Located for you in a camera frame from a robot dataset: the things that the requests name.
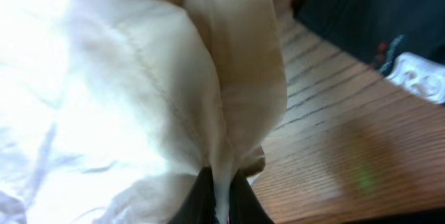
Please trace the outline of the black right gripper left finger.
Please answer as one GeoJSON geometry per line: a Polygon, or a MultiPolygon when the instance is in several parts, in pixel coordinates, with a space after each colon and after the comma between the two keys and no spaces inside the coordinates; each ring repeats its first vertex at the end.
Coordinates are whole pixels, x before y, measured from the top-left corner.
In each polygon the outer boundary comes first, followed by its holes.
{"type": "Polygon", "coordinates": [[[216,224],[215,207],[212,169],[205,167],[168,224],[216,224]]]}

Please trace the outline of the beige cotton shorts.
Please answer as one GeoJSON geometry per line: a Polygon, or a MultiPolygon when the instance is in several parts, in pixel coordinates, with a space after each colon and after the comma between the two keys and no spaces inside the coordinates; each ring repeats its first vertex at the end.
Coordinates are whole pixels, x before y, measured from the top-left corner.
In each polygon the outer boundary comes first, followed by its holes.
{"type": "Polygon", "coordinates": [[[227,223],[285,107],[273,0],[1,0],[1,222],[227,223]]]}

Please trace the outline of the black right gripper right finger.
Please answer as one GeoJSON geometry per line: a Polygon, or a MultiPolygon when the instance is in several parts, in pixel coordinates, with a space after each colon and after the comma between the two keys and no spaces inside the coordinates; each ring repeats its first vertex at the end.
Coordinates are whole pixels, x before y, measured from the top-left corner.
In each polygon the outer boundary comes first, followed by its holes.
{"type": "Polygon", "coordinates": [[[229,223],[274,224],[241,170],[237,170],[229,188],[229,223]]]}

